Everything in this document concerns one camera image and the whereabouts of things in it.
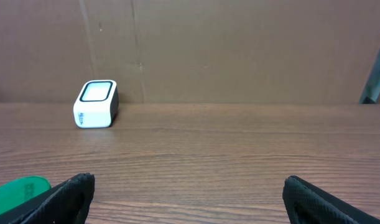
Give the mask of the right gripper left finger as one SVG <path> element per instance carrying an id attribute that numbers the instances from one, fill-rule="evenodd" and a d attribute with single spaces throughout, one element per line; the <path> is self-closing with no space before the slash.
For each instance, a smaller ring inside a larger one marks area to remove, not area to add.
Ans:
<path id="1" fill-rule="evenodd" d="M 0 214 L 7 224 L 84 224 L 95 192 L 95 176 L 77 174 Z"/>

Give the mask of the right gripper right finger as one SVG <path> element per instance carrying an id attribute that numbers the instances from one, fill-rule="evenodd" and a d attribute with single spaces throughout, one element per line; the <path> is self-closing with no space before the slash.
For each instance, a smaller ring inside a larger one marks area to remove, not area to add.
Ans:
<path id="1" fill-rule="evenodd" d="M 295 175 L 286 178 L 282 198 L 291 224 L 380 224 L 380 219 Z"/>

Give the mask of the green lid jar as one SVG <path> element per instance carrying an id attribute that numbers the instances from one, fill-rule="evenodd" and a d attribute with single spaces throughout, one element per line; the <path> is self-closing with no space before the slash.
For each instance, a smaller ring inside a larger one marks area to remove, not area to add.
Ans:
<path id="1" fill-rule="evenodd" d="M 0 215 L 51 189 L 41 176 L 27 176 L 0 186 Z"/>

